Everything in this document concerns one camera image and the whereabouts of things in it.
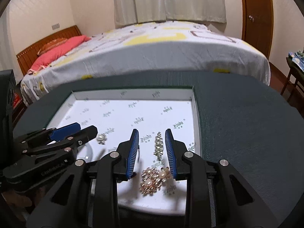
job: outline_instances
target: light switch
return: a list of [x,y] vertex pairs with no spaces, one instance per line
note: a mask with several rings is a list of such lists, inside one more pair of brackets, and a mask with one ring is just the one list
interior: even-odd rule
[[52,29],[53,29],[53,30],[58,29],[58,28],[60,28],[59,23],[58,23],[58,24],[56,24],[56,25],[52,25]]

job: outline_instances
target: pearl brooch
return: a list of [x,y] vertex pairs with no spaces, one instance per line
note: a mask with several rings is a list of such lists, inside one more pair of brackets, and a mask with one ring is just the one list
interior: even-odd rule
[[96,137],[96,140],[98,142],[98,144],[105,144],[105,141],[107,140],[107,136],[105,134],[98,134]]
[[141,174],[142,183],[140,184],[139,191],[145,196],[147,194],[153,195],[157,190],[160,190],[163,183],[167,179],[172,178],[169,167],[161,168],[158,170],[156,168],[147,168],[142,171]]

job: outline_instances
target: door frame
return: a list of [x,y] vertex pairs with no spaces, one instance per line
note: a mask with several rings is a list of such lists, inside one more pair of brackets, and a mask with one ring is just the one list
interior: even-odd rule
[[[242,40],[245,41],[245,34],[246,34],[246,21],[247,21],[247,14],[246,14],[246,0],[242,0],[242,7],[243,7],[243,29],[242,29]],[[271,39],[270,45],[268,48],[267,59],[269,59],[271,46],[272,46],[272,39],[273,39],[273,0],[270,0],[270,8],[271,8]]]

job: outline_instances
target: dark green table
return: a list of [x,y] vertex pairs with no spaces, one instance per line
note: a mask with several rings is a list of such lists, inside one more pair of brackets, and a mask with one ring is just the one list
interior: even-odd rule
[[32,104],[14,136],[47,126],[71,91],[194,86],[204,158],[227,159],[282,222],[304,191],[304,120],[275,90],[252,77],[147,71],[76,81]]

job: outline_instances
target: wooden door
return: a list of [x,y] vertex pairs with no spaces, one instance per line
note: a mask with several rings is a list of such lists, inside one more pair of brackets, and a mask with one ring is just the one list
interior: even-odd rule
[[243,0],[243,2],[245,2],[244,41],[269,58],[273,33],[272,0]]

